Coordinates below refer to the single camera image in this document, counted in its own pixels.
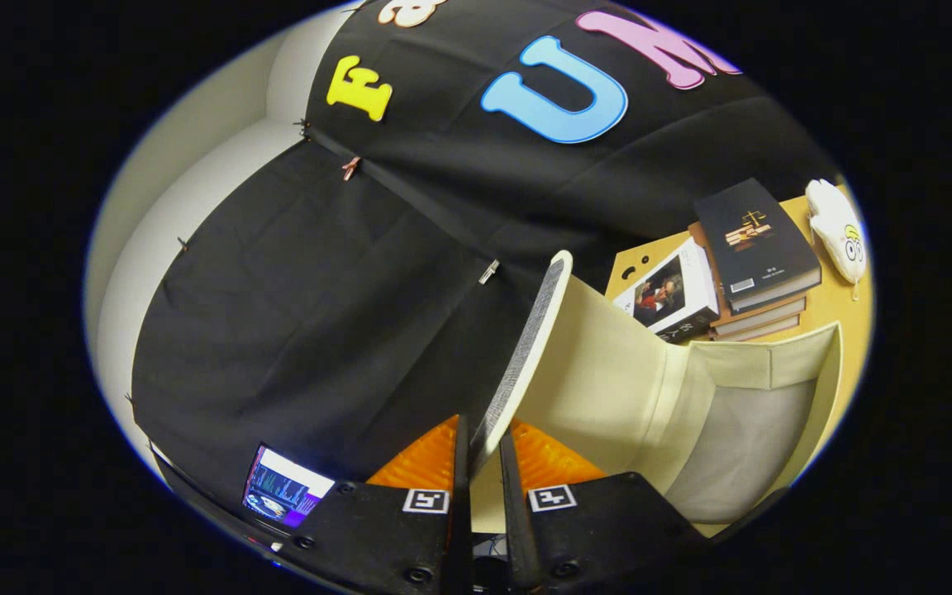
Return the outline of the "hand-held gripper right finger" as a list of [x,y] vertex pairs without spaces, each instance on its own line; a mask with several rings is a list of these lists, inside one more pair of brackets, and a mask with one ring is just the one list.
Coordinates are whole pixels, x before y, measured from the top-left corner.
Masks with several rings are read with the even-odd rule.
[[651,594],[709,547],[641,474],[530,423],[510,423],[499,455],[513,594]]

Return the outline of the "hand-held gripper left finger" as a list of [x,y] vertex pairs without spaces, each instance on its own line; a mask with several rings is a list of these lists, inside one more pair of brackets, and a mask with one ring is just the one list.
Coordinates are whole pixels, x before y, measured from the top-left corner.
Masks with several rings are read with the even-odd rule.
[[277,560],[344,594],[469,594],[472,512],[469,431],[452,416],[397,455],[440,470],[437,486],[384,474],[329,490],[292,531]]

